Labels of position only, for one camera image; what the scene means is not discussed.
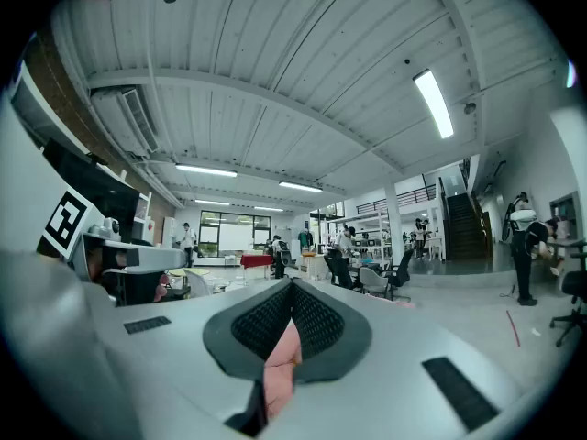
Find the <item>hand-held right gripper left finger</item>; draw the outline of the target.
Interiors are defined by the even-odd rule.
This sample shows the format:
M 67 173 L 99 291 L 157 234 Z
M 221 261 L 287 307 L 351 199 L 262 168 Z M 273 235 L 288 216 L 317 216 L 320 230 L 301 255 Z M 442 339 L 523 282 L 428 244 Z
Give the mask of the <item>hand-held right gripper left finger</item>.
M 228 376 L 203 341 L 215 313 L 256 284 L 181 302 L 117 307 L 94 287 L 94 325 L 138 420 L 140 439 L 255 439 L 268 425 L 262 382 Z

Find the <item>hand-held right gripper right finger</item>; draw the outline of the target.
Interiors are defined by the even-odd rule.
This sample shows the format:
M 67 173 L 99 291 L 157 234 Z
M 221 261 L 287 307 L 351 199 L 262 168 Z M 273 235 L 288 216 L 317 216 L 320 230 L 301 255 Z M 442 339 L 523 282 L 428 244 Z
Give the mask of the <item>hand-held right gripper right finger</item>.
M 294 439 L 507 439 L 522 391 L 474 346 L 416 308 L 313 286 L 364 317 L 370 336 L 343 377 L 296 384 Z

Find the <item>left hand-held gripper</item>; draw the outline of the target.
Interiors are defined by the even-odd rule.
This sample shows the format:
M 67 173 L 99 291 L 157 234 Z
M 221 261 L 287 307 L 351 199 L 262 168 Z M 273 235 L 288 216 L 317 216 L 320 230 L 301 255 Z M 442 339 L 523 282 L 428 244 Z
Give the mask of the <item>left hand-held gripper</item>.
M 57 259 L 81 281 L 98 281 L 106 270 L 137 266 L 141 270 L 173 270 L 187 262 L 179 248 L 139 247 L 125 243 L 120 224 L 94 204 L 67 188 L 43 230 L 37 253 Z

